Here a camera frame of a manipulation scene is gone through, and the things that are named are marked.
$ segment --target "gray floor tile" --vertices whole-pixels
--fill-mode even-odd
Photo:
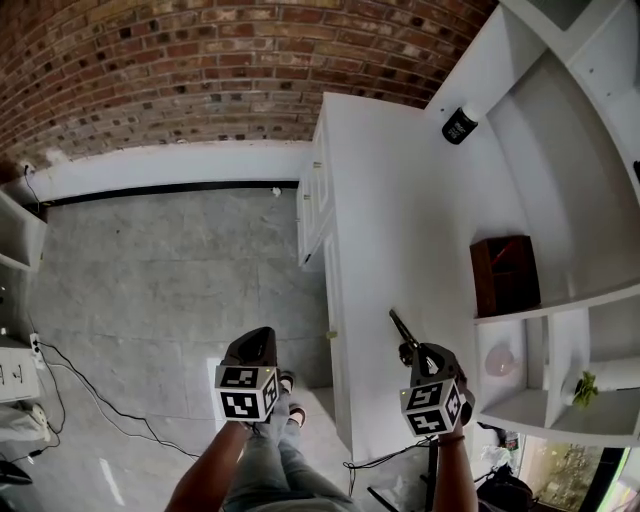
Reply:
[[[330,387],[331,348],[325,337],[278,340],[278,366],[309,388]]]
[[[201,455],[216,435],[213,420],[149,416],[151,428],[162,440],[170,440],[188,453]]]
[[[125,411],[186,417],[179,343],[58,330],[51,344]]]
[[[209,365],[215,363],[209,363],[208,360],[222,361],[228,346],[228,343],[186,342],[182,344],[182,361],[190,418],[216,419],[213,412],[211,380],[209,378]]]
[[[247,258],[253,255],[253,190],[216,190],[191,196],[185,209],[182,259]]]
[[[331,361],[324,276],[297,268],[295,215],[288,190],[279,198],[268,190],[219,190],[51,209],[42,267],[24,285],[29,310],[42,340],[68,355],[102,395],[123,412],[148,417],[161,438],[192,453],[221,427],[207,360],[224,357],[247,331],[273,327],[281,365],[300,377],[294,397],[309,411],[302,450],[346,488],[348,453],[330,418],[332,389],[303,387],[330,386]],[[61,446],[24,466],[36,481],[30,496],[47,512],[162,510],[192,459],[125,436],[105,416],[129,435],[151,433],[105,405],[101,413],[76,377],[53,371],[67,420]],[[62,411],[53,382],[47,372],[40,377],[38,401],[57,426]],[[36,444],[12,443],[6,452],[22,455]],[[100,459],[108,461],[124,507],[115,503]]]
[[[278,339],[324,336],[328,330],[324,274],[303,272],[291,262],[258,264],[260,316]]]
[[[253,260],[153,262],[156,337],[233,340],[260,327]]]

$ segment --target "white baseboard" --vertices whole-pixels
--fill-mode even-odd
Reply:
[[[217,181],[298,180],[310,142],[225,141],[114,151],[60,162],[29,174],[41,202],[128,188]],[[33,203],[24,178],[2,187],[20,204]]]

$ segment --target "brick wall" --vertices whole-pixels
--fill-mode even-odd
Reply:
[[[323,91],[424,108],[495,4],[4,0],[0,171],[50,148],[307,140]]]

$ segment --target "green plant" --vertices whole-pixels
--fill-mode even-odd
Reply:
[[[582,372],[582,378],[576,386],[576,393],[573,397],[573,405],[586,409],[591,399],[598,394],[598,388],[594,386],[596,376],[593,373]]]

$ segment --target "black bag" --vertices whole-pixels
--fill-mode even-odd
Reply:
[[[535,505],[533,491],[511,474],[507,464],[492,472],[477,493],[480,501],[505,512],[526,512]]]

